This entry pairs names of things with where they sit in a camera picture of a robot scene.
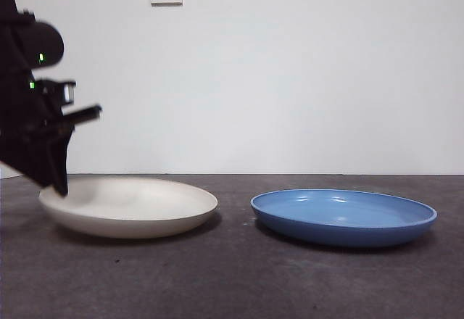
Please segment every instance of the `dark tabletop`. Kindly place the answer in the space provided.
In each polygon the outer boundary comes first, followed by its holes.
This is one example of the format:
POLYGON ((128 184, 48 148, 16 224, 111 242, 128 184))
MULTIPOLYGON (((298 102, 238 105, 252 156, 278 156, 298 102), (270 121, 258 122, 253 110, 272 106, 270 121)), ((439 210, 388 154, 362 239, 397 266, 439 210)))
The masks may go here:
POLYGON ((153 175, 199 186, 204 225, 121 241, 57 226, 39 187, 1 181, 1 318, 464 318, 464 176, 153 175), (340 249, 279 236, 250 199, 280 189, 354 189, 434 207, 416 241, 340 249))

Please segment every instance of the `white wall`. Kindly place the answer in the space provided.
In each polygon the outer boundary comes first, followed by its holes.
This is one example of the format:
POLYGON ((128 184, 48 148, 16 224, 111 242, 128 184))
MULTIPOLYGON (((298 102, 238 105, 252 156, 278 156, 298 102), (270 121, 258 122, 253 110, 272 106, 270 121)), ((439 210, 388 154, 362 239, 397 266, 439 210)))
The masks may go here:
POLYGON ((464 173, 464 0, 17 0, 65 38, 70 173, 464 173))

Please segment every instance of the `plate rim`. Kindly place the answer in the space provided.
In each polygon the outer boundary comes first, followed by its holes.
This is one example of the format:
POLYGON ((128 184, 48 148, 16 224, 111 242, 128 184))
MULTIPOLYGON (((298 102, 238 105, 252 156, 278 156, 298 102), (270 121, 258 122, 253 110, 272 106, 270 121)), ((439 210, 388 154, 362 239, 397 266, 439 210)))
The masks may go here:
MULTIPOLYGON (((85 180, 88 180, 88 179, 91 179, 91 178, 70 178, 69 179, 69 182, 70 181, 85 181, 85 180)), ((92 219, 97 219, 97 220, 108 220, 108 221, 123 221, 123 222, 137 222, 137 223, 155 223, 155 222, 170 222, 170 221, 180 221, 180 220, 185 220, 185 219, 192 219, 192 218, 199 218, 203 215, 206 215, 206 214, 210 214, 211 212, 213 212, 214 210, 216 210, 216 208, 218 208, 218 205, 219 205, 219 200, 218 198, 212 194, 211 192, 203 189, 203 188, 199 188, 197 186, 194 186, 194 185, 190 185, 188 183, 182 183, 180 181, 174 181, 174 180, 165 180, 165 179, 160 179, 160 178, 140 178, 140 177, 137 177, 137 176, 123 176, 123 175, 117 175, 115 176, 114 178, 112 178, 111 176, 100 176, 96 179, 110 179, 110 180, 127 180, 127 179, 130 179, 130 180, 146 180, 146 181, 162 181, 162 182, 168 182, 168 183, 176 183, 176 184, 179 184, 179 185, 182 185, 182 186, 190 186, 196 190, 199 190, 199 191, 203 191, 204 193, 206 193, 208 196, 211 196, 213 199, 214 199, 214 207, 211 208, 210 210, 207 210, 205 212, 202 212, 201 214, 197 214, 197 215, 189 215, 189 216, 184 216, 184 217, 179 217, 179 218, 174 218, 174 219, 150 219, 150 220, 142 220, 142 219, 125 219, 125 218, 120 218, 120 217, 102 217, 102 216, 98 216, 98 215, 90 215, 90 214, 77 214, 75 212, 72 212, 72 211, 69 211, 69 210, 63 210, 63 209, 57 209, 56 207, 52 207, 50 206, 47 202, 44 201, 43 197, 42 197, 42 194, 45 192, 45 191, 51 191, 53 190, 53 186, 50 185, 50 186, 47 186, 47 187, 44 187, 43 189, 41 189, 39 191, 39 194, 38 194, 38 200, 39 202, 43 205, 43 207, 45 207, 46 209, 50 209, 50 210, 53 210, 53 211, 56 211, 56 212, 59 212, 59 213, 65 213, 65 214, 68 214, 68 215, 72 215, 74 217, 82 217, 82 218, 92 218, 92 219)))
POLYGON ((266 215, 269 215, 269 216, 272 216, 272 217, 275 217, 275 218, 279 218, 279 219, 283 219, 283 220, 288 220, 288 221, 294 221, 296 223, 305 223, 305 224, 311 224, 311 225, 319 225, 319 226, 328 226, 328 227, 337 227, 337 228, 351 228, 351 229, 392 229, 392 228, 408 228, 408 227, 415 227, 415 226, 420 226, 420 225, 426 225, 428 223, 432 223, 435 221, 435 219, 437 218, 438 214, 436 212, 436 210, 432 207, 430 207, 429 205, 427 204, 424 204, 424 203, 421 203, 421 202, 418 202, 418 201, 415 201, 413 199, 408 199, 408 198, 404 198, 404 197, 400 197, 400 196, 393 196, 391 194, 379 194, 379 193, 376 193, 376 192, 368 192, 368 191, 357 191, 357 190, 342 190, 342 189, 337 189, 337 188, 293 188, 293 189, 286 189, 286 190, 277 190, 277 191, 269 191, 269 192, 264 192, 262 194, 258 194, 256 196, 254 196, 251 201, 250 201, 250 204, 252 206, 252 208, 254 210, 257 210, 258 212, 262 213, 262 214, 266 214, 266 215), (389 225, 389 226, 350 226, 350 225, 341 225, 341 224, 337 224, 337 223, 322 223, 320 221, 313 221, 313 220, 305 220, 305 219, 299 219, 299 220, 295 220, 295 219, 291 219, 289 217, 284 217, 284 216, 281 216, 281 215, 277 215, 277 214, 270 214, 269 212, 266 212, 262 209, 260 209, 255 203, 254 201, 258 198, 260 198, 261 196, 267 196, 269 194, 277 194, 277 193, 281 193, 281 192, 290 192, 290 191, 336 191, 336 192, 350 192, 350 193, 360 193, 360 194, 368 194, 368 195, 374 195, 374 196, 387 196, 387 197, 391 197, 391 198, 395 198, 395 199, 401 199, 402 201, 409 201, 409 202, 412 202, 414 204, 417 204, 417 205, 420 205, 422 207, 425 207, 426 209, 430 210, 432 212, 432 216, 429 217, 428 219, 425 219, 425 220, 420 220, 420 221, 416 221, 414 223, 404 223, 404 224, 401 224, 401 225, 389 225))

